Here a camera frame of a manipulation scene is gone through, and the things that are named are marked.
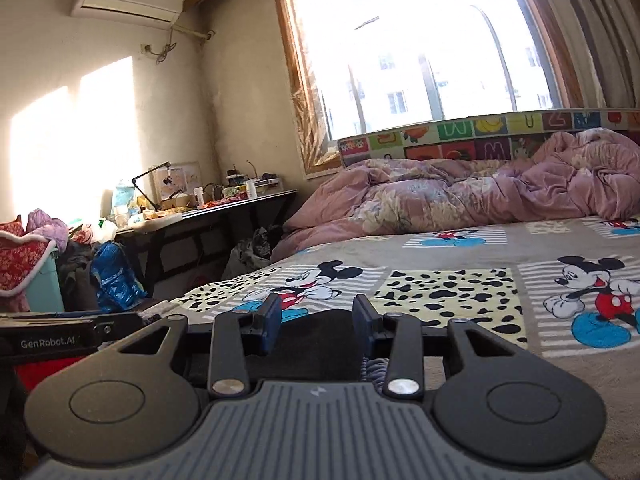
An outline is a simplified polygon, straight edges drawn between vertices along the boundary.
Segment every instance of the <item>colorful alphabet headboard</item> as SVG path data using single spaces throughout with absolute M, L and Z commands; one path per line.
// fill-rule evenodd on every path
M 368 158 L 513 159 L 533 155 L 553 132 L 608 128 L 640 144 L 640 110 L 553 110 L 435 121 L 338 142 L 345 167 Z

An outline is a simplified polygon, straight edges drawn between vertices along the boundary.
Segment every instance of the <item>pink comforter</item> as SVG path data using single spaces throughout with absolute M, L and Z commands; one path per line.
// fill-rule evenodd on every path
M 640 147 L 597 128 L 556 132 L 527 160 L 365 160 L 285 224 L 272 262 L 319 244 L 515 221 L 628 218 L 640 210 Z

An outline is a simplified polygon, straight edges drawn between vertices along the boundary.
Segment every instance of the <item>bed sheet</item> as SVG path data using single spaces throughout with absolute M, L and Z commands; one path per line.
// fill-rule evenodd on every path
M 275 292 L 283 321 L 349 310 L 366 294 L 379 312 L 431 326 L 472 319 L 595 387 L 607 431 L 594 459 L 609 477 L 640 476 L 640 223 L 590 217 L 324 244 L 158 306 L 211 322 L 256 309 Z

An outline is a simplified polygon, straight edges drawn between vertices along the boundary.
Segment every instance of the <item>black desk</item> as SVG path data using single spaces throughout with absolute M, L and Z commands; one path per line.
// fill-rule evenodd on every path
M 297 192 L 298 190 L 293 189 L 290 191 L 283 191 L 281 193 L 259 196 L 252 200 L 239 200 L 238 202 L 231 202 L 229 204 L 210 207 L 207 209 L 189 211 L 182 214 L 181 221 L 151 233 L 145 234 L 137 231 L 136 229 L 124 229 L 118 231 L 116 234 L 116 241 L 124 247 L 127 258 L 136 273 L 137 279 L 142 283 L 149 296 L 152 296 L 157 282 L 167 280 L 172 276 L 177 276 L 178 274 L 187 272 L 188 270 L 195 269 L 197 266 L 211 263 L 229 255 L 231 249 L 233 249 L 237 243 L 234 230 L 229 220 L 228 213 L 231 209 L 247 207 L 249 209 L 248 213 L 251 226 L 253 231 L 255 231 L 257 228 L 262 227 L 258 220 L 258 206 L 273 202 L 279 203 L 280 208 L 278 209 L 273 223 L 282 224 Z M 207 224 L 199 225 L 198 227 L 191 229 L 183 228 L 181 232 L 176 234 L 167 234 L 167 230 L 170 230 L 172 227 L 184 227 L 187 222 L 189 224 L 195 223 L 194 220 L 196 219 L 199 221 L 206 219 Z M 201 235 L 210 232 L 213 229 L 220 229 L 223 232 L 226 245 L 219 251 L 207 254 L 204 251 Z M 139 237 L 143 238 L 142 243 L 139 243 Z M 195 244 L 198 252 L 197 258 L 181 266 L 174 267 L 173 269 L 164 270 L 161 259 L 162 248 L 173 242 L 187 240 L 188 238 L 193 239 L 193 243 Z M 138 257 L 140 253 L 146 253 L 146 266 L 144 271 L 142 270 Z

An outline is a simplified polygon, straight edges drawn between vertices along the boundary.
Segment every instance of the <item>white wall-mounted air conditioner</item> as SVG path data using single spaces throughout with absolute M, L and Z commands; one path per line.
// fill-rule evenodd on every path
M 182 0 L 76 0 L 71 15 L 168 29 L 181 12 Z

